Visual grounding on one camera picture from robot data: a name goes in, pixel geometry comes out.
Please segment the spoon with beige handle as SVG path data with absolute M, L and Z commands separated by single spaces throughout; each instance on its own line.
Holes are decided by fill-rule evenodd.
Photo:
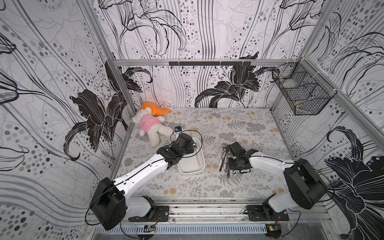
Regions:
M 193 147 L 194 147 L 194 149 L 196 150 L 196 149 L 197 149 L 197 144 L 194 143 L 194 144 L 193 144 Z M 200 167 L 200 166 L 201 166 L 201 162 L 200 162 L 198 153 L 196 153 L 196 159 L 197 159 L 198 166 Z

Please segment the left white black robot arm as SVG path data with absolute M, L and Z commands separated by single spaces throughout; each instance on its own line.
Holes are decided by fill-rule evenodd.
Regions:
M 133 222 L 165 220 L 162 210 L 148 196 L 134 193 L 157 175 L 177 165 L 183 157 L 195 155 L 197 145 L 193 138 L 180 133 L 171 144 L 159 148 L 144 164 L 114 180 L 104 178 L 96 188 L 89 210 L 100 225 L 109 231 L 128 218 Z

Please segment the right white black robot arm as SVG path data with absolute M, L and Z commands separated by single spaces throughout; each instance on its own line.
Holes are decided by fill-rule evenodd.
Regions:
M 309 210 L 328 193 L 326 183 L 307 160 L 287 162 L 254 149 L 247 151 L 238 142 L 226 146 L 226 151 L 231 171 L 244 174 L 260 169 L 285 180 L 288 189 L 265 200 L 266 211 L 281 213 L 295 207 Z

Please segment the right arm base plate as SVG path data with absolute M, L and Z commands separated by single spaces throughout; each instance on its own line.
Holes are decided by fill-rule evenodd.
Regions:
M 289 221 L 287 211 L 279 213 L 274 212 L 272 209 L 262 205 L 248 205 L 244 210 L 244 214 L 249 217 L 252 222 L 271 221 L 271 222 L 285 222 Z

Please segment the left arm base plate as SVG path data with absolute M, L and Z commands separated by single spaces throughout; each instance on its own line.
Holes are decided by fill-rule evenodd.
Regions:
M 167 222 L 169 219 L 169 206 L 156 206 L 151 207 L 150 211 L 144 217 L 131 217 L 130 222 L 133 223 L 162 223 Z

